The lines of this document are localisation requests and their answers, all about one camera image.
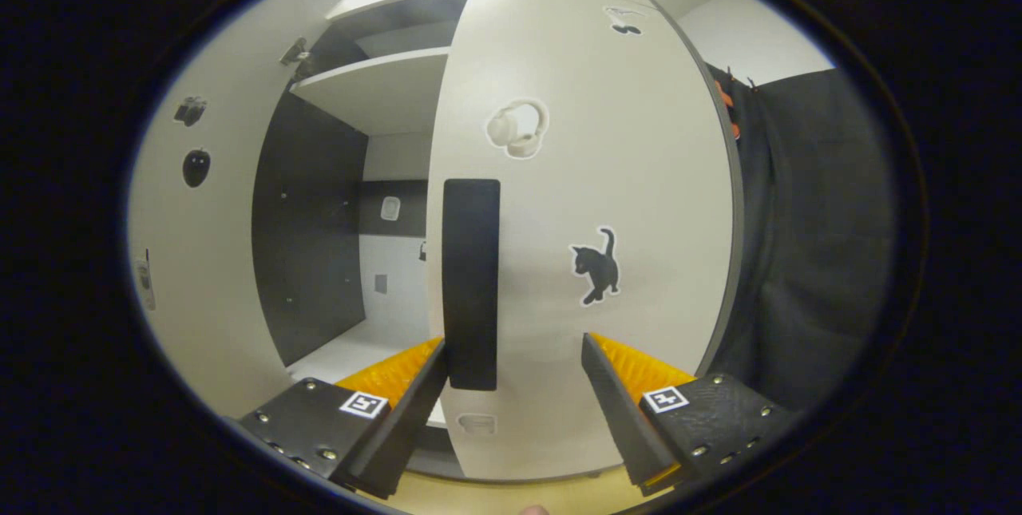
white headphones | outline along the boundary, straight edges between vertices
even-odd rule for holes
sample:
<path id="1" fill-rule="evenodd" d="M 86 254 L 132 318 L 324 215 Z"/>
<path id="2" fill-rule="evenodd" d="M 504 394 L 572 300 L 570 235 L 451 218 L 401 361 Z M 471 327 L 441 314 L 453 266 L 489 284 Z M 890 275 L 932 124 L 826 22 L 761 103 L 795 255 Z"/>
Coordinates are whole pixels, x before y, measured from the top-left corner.
<path id="1" fill-rule="evenodd" d="M 516 107 L 532 106 L 540 114 L 540 122 L 537 123 L 536 130 L 522 130 L 518 126 L 518 120 L 509 111 Z M 542 101 L 532 99 L 519 99 L 510 101 L 505 107 L 497 110 L 497 113 L 490 118 L 485 126 L 486 137 L 490 143 L 497 148 L 504 148 L 507 155 L 512 158 L 531 158 L 543 146 L 543 137 L 550 126 L 550 114 L 547 106 Z"/>

yellow textured pad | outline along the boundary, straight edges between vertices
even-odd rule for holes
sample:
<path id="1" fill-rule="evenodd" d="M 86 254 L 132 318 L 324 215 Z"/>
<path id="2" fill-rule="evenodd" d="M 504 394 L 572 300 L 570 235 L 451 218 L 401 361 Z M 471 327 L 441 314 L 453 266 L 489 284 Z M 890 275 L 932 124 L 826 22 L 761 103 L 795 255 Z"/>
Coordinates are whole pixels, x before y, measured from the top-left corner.
<path id="1" fill-rule="evenodd" d="M 444 338 L 434 337 L 415 347 L 406 348 L 397 356 L 351 374 L 335 385 L 353 391 L 386 397 L 390 401 L 390 408 L 393 409 L 442 339 Z"/>
<path id="2" fill-rule="evenodd" d="M 623 343 L 595 333 L 589 335 L 593 336 L 593 339 L 603 349 L 603 354 L 610 361 L 610 365 L 614 367 L 617 377 L 620 378 L 624 389 L 628 390 L 629 395 L 637 406 L 642 394 L 646 391 L 680 385 L 696 379 L 690 374 L 650 358 L 638 348 L 629 347 Z"/>

white cabinet door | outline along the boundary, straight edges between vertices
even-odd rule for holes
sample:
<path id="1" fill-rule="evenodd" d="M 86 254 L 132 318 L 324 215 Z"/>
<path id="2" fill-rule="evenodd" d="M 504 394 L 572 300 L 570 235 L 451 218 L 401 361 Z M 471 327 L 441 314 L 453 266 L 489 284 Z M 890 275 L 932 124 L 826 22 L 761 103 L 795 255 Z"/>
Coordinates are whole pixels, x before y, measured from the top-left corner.
<path id="1" fill-rule="evenodd" d="M 444 183 L 501 183 L 498 387 L 442 395 L 469 477 L 556 477 L 619 464 L 580 365 L 583 333 L 694 373 L 722 313 L 735 217 L 730 130 L 675 29 L 636 1 L 469 0 L 459 21 L 429 171 L 434 335 L 444 332 Z M 612 28 L 614 13 L 641 34 Z M 549 111 L 531 158 L 511 157 L 485 133 L 491 115 L 521 97 Z M 608 287 L 584 307 L 593 286 L 575 274 L 572 246 L 604 252 L 604 225 L 616 237 L 619 293 Z M 496 417 L 496 432 L 468 433 L 463 414 Z"/>

black curtain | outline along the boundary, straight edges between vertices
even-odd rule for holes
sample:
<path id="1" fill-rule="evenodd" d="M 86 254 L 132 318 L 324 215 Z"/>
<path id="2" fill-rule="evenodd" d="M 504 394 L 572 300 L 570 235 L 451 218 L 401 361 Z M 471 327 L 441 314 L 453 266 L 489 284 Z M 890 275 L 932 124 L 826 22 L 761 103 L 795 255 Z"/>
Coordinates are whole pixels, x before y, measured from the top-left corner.
<path id="1" fill-rule="evenodd" d="M 745 86 L 708 66 L 741 130 L 745 237 L 711 372 L 793 410 L 820 403 L 875 329 L 896 202 L 884 130 L 840 71 Z"/>

wooden floor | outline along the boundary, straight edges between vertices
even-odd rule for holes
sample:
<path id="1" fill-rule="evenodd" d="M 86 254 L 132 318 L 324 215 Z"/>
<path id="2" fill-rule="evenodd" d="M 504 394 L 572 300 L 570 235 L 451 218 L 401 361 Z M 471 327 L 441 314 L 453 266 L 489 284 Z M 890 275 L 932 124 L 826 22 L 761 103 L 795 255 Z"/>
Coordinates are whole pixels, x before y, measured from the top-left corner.
<path id="1" fill-rule="evenodd" d="M 663 493 L 666 490 L 643 498 L 639 488 L 629 482 L 624 468 L 618 467 L 598 478 L 508 485 L 464 483 L 405 473 L 390 500 L 370 499 L 414 515 L 518 515 L 529 505 L 542 505 L 551 515 L 605 515 Z"/>

